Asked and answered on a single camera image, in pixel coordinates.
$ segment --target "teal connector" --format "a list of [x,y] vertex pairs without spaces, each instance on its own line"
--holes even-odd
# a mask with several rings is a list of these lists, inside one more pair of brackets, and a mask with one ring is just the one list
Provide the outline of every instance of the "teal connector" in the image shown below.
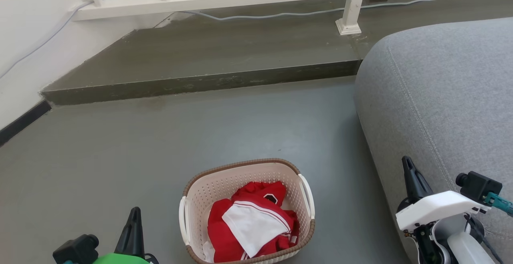
[[488,193],[484,202],[490,204],[499,210],[505,211],[509,216],[513,217],[513,203],[499,197],[496,193]]

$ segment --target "laundry basket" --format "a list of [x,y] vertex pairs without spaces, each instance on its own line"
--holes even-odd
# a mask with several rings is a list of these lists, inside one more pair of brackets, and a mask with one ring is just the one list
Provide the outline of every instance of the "laundry basket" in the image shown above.
[[293,210],[299,220],[297,245],[270,255],[230,262],[231,264],[271,264],[296,255],[306,245],[315,229],[315,206],[305,177],[290,162],[282,159],[260,159],[224,165],[196,175],[187,184],[180,201],[180,231],[189,255],[206,264],[203,243],[207,240],[207,222],[212,205],[230,198],[248,182],[281,181],[287,188],[284,210]]

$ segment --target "power cord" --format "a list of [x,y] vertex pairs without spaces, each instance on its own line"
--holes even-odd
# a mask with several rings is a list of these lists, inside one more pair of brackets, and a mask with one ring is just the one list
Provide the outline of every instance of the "power cord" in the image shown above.
[[[414,0],[411,2],[407,2],[407,3],[383,3],[383,4],[363,6],[362,8],[372,8],[372,7],[381,7],[381,6],[405,6],[405,5],[411,5],[414,3],[429,2],[429,1],[434,1],[434,0]],[[71,15],[69,16],[69,18],[61,26],[59,26],[59,28],[57,29],[57,31],[55,33],[53,33],[51,36],[49,36],[48,39],[46,39],[42,44],[37,46],[35,49],[31,50],[31,52],[22,56],[20,59],[15,61],[12,65],[10,65],[8,69],[6,69],[3,73],[0,74],[0,79],[2,79],[8,72],[10,72],[11,69],[15,65],[17,65],[19,62],[21,62],[22,60],[24,60],[25,58],[27,58],[28,56],[30,56],[31,54],[36,52],[38,49],[40,49],[42,46],[44,46],[46,43],[48,43],[51,39],[53,39],[53,37],[55,35],[57,35],[69,23],[71,18],[73,18],[73,16],[78,12],[78,10],[80,10],[81,8],[88,6],[92,3],[93,3],[92,1],[88,1],[88,2],[85,2],[85,3],[75,7],[75,9],[72,11]],[[342,8],[335,8],[333,10],[320,10],[318,12],[305,12],[302,14],[301,13],[293,13],[293,12],[283,12],[281,14],[272,14],[270,16],[228,16],[226,18],[218,18],[216,16],[211,16],[210,14],[203,14],[202,12],[195,12],[193,10],[185,10],[182,12],[184,12],[186,14],[197,14],[198,16],[206,16],[207,18],[211,18],[213,20],[226,21],[226,20],[232,20],[232,19],[270,19],[270,18],[276,18],[278,16],[311,16],[313,14],[325,14],[327,12],[339,12],[341,10],[344,10],[344,8],[342,7]]]
[[488,242],[488,240],[486,240],[484,235],[479,231],[479,228],[476,227],[476,224],[473,221],[471,221],[471,217],[468,214],[463,215],[463,217],[465,217],[465,219],[467,219],[467,224],[469,224],[474,229],[474,231],[476,231],[477,235],[483,240],[483,243],[488,247],[488,249],[490,249],[491,255],[493,255],[493,257],[495,257],[495,259],[497,259],[497,261],[500,264],[504,264],[502,259],[499,257],[499,255],[495,251],[495,249],[491,246],[490,242]]

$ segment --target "white basket handle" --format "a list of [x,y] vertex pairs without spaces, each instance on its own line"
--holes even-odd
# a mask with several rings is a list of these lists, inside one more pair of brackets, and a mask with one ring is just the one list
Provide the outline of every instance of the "white basket handle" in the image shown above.
[[180,208],[178,209],[178,220],[180,222],[180,232],[182,233],[182,239],[185,243],[185,246],[189,245],[190,236],[187,233],[186,229],[186,220],[189,220],[189,211],[185,208],[185,204],[187,199],[185,196],[180,200]]
[[303,175],[298,174],[297,176],[301,179],[301,192],[303,193],[303,197],[308,201],[308,206],[310,207],[310,218],[315,219],[315,204],[313,203],[310,185],[308,185],[308,181],[303,177]]

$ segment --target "white cable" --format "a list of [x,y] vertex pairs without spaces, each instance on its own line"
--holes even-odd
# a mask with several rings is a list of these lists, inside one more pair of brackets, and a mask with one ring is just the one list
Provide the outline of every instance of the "white cable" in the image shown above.
[[[414,1],[411,1],[411,2],[407,2],[407,3],[383,3],[383,4],[363,6],[362,8],[372,8],[372,7],[380,7],[380,6],[404,6],[404,5],[411,5],[411,4],[414,4],[414,3],[429,2],[429,1],[434,1],[434,0],[414,0]],[[28,56],[33,54],[35,51],[37,51],[42,46],[44,46],[46,43],[48,43],[51,39],[53,39],[53,37],[56,34],[58,34],[69,23],[71,18],[73,18],[73,16],[75,15],[75,13],[77,13],[78,10],[80,10],[81,8],[83,8],[83,7],[87,6],[87,5],[90,5],[92,3],[93,3],[92,1],[89,1],[89,2],[86,2],[86,3],[83,3],[83,4],[79,5],[79,6],[77,6],[73,10],[73,12],[69,16],[69,18],[57,29],[57,31],[55,33],[53,33],[48,39],[46,39],[42,44],[37,46],[35,49],[31,50],[31,52],[29,52],[28,54],[24,55],[19,60],[15,61],[8,69],[5,70],[5,72],[0,74],[0,79],[2,79],[8,72],[10,72],[11,69],[15,65],[17,65],[19,62],[21,62],[22,60],[24,60],[25,58],[27,58]],[[211,18],[211,19],[218,20],[218,21],[226,21],[226,20],[232,20],[232,19],[269,19],[269,18],[276,18],[277,16],[311,16],[313,14],[325,14],[327,12],[338,12],[338,11],[341,11],[341,10],[344,10],[344,8],[342,7],[342,8],[335,8],[333,10],[320,10],[318,12],[306,12],[306,13],[303,13],[303,14],[297,14],[297,13],[293,13],[293,12],[283,12],[281,14],[272,14],[270,16],[228,16],[226,18],[218,18],[216,16],[211,16],[210,14],[203,14],[202,12],[195,12],[193,10],[185,10],[183,12],[186,13],[186,14],[197,14],[199,16],[206,16],[207,18]]]
[[9,71],[11,71],[11,69],[16,65],[18,64],[19,62],[21,62],[22,60],[24,60],[25,58],[27,58],[28,56],[30,56],[31,54],[33,54],[35,51],[37,51],[38,49],[40,49],[42,46],[44,46],[46,43],[48,43],[51,39],[53,39],[53,37],[58,34],[68,23],[69,21],[71,20],[71,18],[73,18],[73,16],[75,15],[75,13],[80,10],[81,8],[87,6],[87,5],[90,5],[92,4],[93,2],[90,1],[90,2],[86,2],[86,3],[83,3],[79,6],[77,6],[73,12],[71,13],[71,15],[69,16],[69,18],[57,29],[56,32],[54,32],[48,39],[46,39],[42,44],[40,44],[39,46],[37,46],[35,49],[31,50],[31,52],[29,52],[28,54],[24,55],[22,58],[20,58],[18,61],[15,61],[8,69],[5,70],[5,72],[3,72],[1,75],[0,75],[0,79],[2,79]]
[[[414,3],[419,2],[429,2],[434,0],[414,0],[407,3],[383,3],[383,4],[375,4],[375,5],[368,5],[363,6],[362,8],[372,8],[372,7],[380,7],[380,6],[405,6],[405,5],[411,5]],[[272,14],[270,16],[227,16],[226,18],[218,18],[216,16],[211,16],[210,14],[203,14],[202,12],[195,12],[193,10],[184,10],[185,14],[197,14],[198,16],[206,16],[207,18],[211,18],[213,20],[217,21],[226,21],[226,20],[233,20],[233,19],[270,19],[270,18],[276,18],[278,16],[311,16],[313,14],[326,14],[327,12],[339,12],[341,10],[344,10],[343,7],[341,8],[334,8],[333,10],[320,10],[318,12],[305,12],[301,14],[293,13],[293,12],[283,12],[281,14]]]

